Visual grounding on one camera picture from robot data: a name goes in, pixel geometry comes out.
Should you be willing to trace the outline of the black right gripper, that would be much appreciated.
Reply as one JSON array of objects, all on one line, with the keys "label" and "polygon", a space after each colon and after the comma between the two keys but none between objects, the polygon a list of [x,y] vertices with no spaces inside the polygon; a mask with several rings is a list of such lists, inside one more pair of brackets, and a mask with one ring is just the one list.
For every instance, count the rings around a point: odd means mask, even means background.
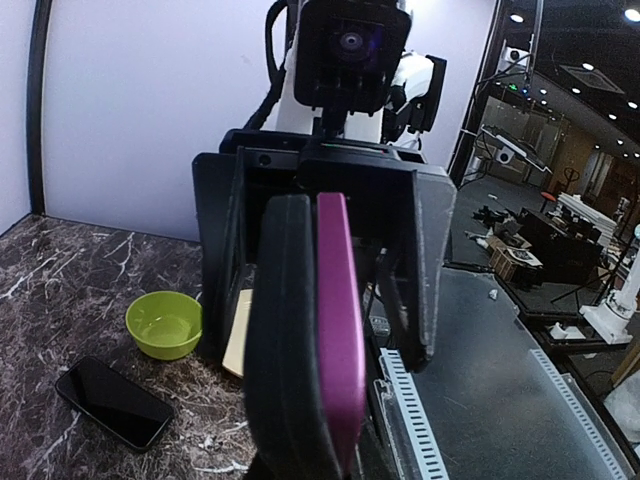
[{"label": "black right gripper", "polygon": [[376,280],[404,368],[434,355],[441,270],[456,186],[443,168],[406,148],[276,131],[232,129],[219,150],[192,163],[202,249],[198,354],[224,358],[245,280],[245,182],[267,194],[342,192],[362,202],[393,198]]}]

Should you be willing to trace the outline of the black screen phone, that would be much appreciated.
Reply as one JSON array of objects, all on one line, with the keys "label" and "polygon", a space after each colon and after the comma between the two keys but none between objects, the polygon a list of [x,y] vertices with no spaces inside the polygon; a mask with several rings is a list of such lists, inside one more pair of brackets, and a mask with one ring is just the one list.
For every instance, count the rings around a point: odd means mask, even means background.
[{"label": "black screen phone", "polygon": [[322,403],[342,478],[350,475],[366,403],[360,295],[345,198],[317,197],[318,354]]}]

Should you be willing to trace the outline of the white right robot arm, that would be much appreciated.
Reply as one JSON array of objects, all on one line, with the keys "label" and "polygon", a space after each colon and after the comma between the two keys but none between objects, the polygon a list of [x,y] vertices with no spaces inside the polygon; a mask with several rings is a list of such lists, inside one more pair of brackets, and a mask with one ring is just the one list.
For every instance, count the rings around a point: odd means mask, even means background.
[{"label": "white right robot arm", "polygon": [[244,127],[192,164],[203,252],[199,355],[223,360],[268,202],[343,195],[360,285],[376,282],[405,367],[431,359],[440,273],[456,187],[440,167],[399,148],[434,123],[446,63],[408,52],[402,1],[278,1],[287,53]]}]

